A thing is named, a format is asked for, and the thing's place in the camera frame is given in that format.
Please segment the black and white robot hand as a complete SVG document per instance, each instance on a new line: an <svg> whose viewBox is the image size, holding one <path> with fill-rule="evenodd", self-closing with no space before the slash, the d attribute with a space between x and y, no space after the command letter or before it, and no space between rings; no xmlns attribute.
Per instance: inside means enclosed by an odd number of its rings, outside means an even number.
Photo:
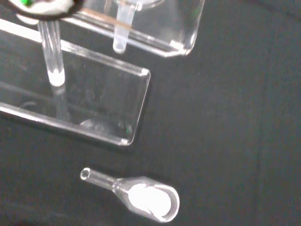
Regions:
<svg viewBox="0 0 301 226"><path fill-rule="evenodd" d="M26 24L39 20L52 21L69 17L80 11L83 0L2 0L0 5L14 12Z"/></svg>

